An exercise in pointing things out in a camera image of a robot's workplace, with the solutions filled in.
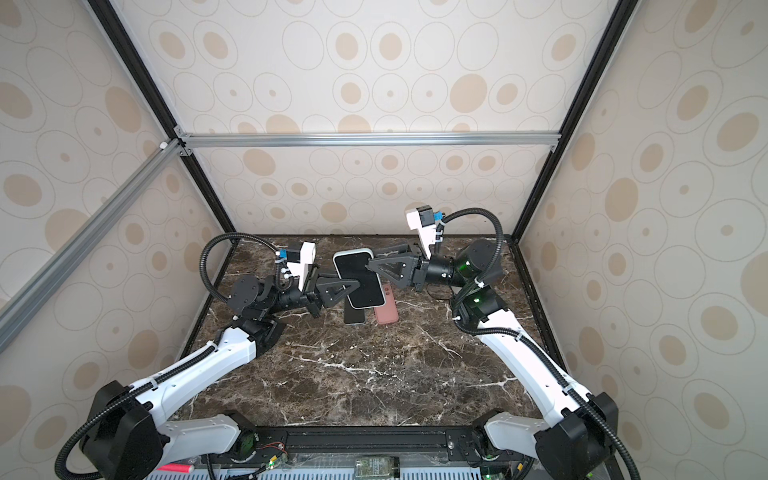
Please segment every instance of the black phone screen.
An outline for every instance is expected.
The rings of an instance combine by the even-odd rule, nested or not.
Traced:
[[[386,302],[379,276],[366,268],[371,258],[368,252],[357,252],[341,254],[333,259],[339,278],[360,282],[360,288],[349,295],[349,303],[357,309],[381,306]]]

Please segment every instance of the pink phone case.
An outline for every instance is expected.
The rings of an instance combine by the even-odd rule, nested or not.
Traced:
[[[400,318],[397,313],[397,305],[395,305],[395,296],[392,294],[392,286],[388,283],[382,285],[384,289],[384,300],[386,303],[381,306],[373,308],[373,313],[376,315],[376,323],[379,325],[389,325],[395,323]]]

